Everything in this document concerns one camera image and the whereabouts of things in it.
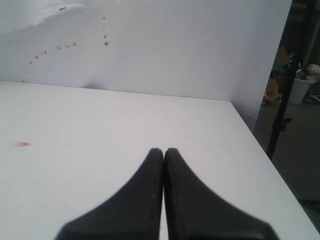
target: white table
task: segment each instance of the white table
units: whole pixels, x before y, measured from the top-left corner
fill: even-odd
[[[228,101],[0,81],[0,116],[2,240],[53,239],[154,147],[178,148],[207,186],[281,240],[320,238]]]

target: trash can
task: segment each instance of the trash can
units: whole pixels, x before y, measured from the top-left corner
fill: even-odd
[[[294,79],[292,90],[289,97],[290,104],[301,104],[306,95],[312,80]]]

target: red stain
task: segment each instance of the red stain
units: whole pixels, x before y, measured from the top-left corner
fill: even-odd
[[[22,141],[22,142],[19,142],[17,144],[17,147],[26,147],[26,146],[29,146],[29,145],[31,145],[31,143]]]

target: white backdrop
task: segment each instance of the white backdrop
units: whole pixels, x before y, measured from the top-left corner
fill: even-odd
[[[229,100],[252,127],[290,5],[0,0],[0,80]]]

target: rubber gripper pad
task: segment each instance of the rubber gripper pad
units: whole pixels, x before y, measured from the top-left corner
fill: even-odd
[[[162,151],[151,149],[133,177],[114,196],[67,223],[56,240],[158,240],[163,163]]]
[[[164,158],[170,240],[278,240],[271,226],[224,201],[188,167],[177,149]]]

